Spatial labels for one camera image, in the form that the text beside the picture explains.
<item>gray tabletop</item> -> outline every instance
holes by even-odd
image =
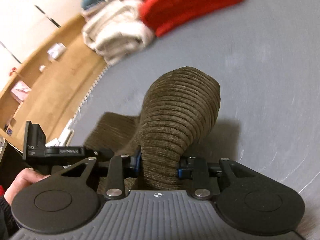
[[[300,232],[320,238],[320,0],[246,0],[158,39],[107,70],[75,124],[83,144],[104,112],[135,115],[153,81],[193,66],[221,85],[217,124],[202,144],[297,190]]]

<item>black device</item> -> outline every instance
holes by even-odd
[[[219,163],[181,158],[178,176],[190,181],[188,190],[126,195],[124,179],[139,176],[140,148],[133,156],[94,152],[46,148],[41,127],[27,122],[27,163],[76,163],[17,194],[12,214],[21,229],[12,239],[303,239],[295,232],[305,210],[300,195],[228,158]],[[106,190],[98,195],[97,182],[104,176]]]

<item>pink package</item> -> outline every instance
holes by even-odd
[[[28,93],[31,91],[31,88],[28,87],[25,82],[18,81],[15,86],[11,90],[11,95],[15,100],[17,100],[19,103],[26,100]]]

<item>brown garment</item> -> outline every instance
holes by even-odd
[[[140,145],[142,171],[138,188],[180,188],[179,159],[214,126],[220,107],[220,86],[198,69],[183,67],[158,78],[149,88],[140,116],[105,113],[85,145],[132,155]],[[126,182],[132,187],[133,180]]]

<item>ribbed plastic surface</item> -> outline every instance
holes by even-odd
[[[99,215],[75,231],[56,236],[21,229],[12,240],[300,240],[294,232],[252,236],[227,225],[209,201],[179,191],[131,191],[107,202]]]

